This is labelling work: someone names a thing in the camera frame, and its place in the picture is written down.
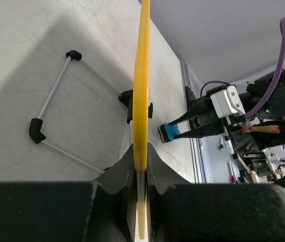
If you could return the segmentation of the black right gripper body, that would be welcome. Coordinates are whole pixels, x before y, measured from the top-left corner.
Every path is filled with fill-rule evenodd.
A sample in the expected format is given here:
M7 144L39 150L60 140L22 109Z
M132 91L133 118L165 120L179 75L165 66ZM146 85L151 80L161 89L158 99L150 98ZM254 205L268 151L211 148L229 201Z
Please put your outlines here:
M204 126L221 126L223 128L223 133L226 131L226 120L219 119L216 115L215 109L210 99L210 95L214 94L226 87L216 87L209 90L204 96L197 98L196 94L189 88L189 109L193 106L206 106L207 110L194 119L189 120L190 130L204 127Z

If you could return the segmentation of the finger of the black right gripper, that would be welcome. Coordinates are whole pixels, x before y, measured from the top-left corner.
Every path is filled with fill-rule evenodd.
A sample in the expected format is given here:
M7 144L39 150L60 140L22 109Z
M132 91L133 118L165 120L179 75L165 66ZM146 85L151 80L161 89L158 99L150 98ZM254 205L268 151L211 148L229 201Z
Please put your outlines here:
M223 128L221 126L204 126L196 128L181 134L178 134L174 139L180 138L205 138L209 136L216 136L223 133Z
M176 125L176 124L182 123L187 120L194 119L196 116L205 112L206 110L207 110L206 106L196 106L195 105L191 109L189 109L186 113L184 113L181 117L179 117L178 119L168 124L172 126L172 125Z

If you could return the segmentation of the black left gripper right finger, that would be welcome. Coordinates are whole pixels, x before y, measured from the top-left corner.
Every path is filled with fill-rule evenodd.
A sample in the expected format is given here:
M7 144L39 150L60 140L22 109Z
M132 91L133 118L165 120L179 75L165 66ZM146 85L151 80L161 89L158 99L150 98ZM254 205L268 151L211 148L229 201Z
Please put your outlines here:
M192 184L148 145L150 241L285 241L285 191L265 184Z

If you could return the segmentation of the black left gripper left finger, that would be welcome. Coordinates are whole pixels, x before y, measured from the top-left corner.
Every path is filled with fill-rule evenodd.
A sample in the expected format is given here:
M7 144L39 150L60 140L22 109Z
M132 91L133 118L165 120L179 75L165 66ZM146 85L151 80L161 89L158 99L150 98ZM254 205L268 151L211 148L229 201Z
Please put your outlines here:
M133 148L93 181L0 182L0 241L133 241Z

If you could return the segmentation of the blue whiteboard eraser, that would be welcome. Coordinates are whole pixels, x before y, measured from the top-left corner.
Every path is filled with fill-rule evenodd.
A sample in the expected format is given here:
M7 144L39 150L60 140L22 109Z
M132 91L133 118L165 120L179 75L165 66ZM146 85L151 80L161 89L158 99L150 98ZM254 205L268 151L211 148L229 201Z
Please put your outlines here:
M175 139L176 136L180 135L179 126L177 124L162 124L158 127L158 133L163 143L169 143Z

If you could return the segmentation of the yellow framed whiteboard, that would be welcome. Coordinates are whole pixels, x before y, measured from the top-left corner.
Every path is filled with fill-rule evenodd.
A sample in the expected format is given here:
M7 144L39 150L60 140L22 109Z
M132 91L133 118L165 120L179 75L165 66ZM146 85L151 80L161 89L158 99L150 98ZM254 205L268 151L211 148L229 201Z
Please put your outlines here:
M141 1L140 24L133 83L133 153L137 180L137 221L139 239L146 235L146 181L149 107L151 1Z

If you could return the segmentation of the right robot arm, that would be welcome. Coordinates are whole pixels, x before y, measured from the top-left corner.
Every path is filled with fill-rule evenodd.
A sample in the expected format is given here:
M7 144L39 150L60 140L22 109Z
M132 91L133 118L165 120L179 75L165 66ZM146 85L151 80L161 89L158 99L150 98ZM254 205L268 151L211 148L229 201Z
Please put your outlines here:
M159 127L165 142L178 138L204 138L230 133L251 118L285 122L285 67L252 83L244 93L223 83L195 98L187 92L189 110Z

